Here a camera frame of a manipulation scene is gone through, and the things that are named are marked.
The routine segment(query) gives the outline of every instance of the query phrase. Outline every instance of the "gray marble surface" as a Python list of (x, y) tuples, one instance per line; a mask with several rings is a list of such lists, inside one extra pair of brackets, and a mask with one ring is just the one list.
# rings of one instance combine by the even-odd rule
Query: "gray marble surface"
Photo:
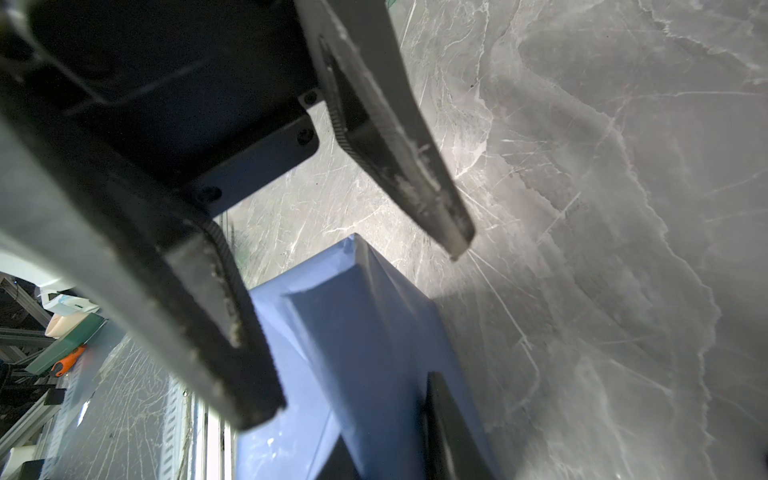
[(475, 219), (452, 263), (336, 146), (229, 212), (249, 286), (352, 232), (435, 299), (507, 478), (768, 477), (768, 3), (397, 0)]

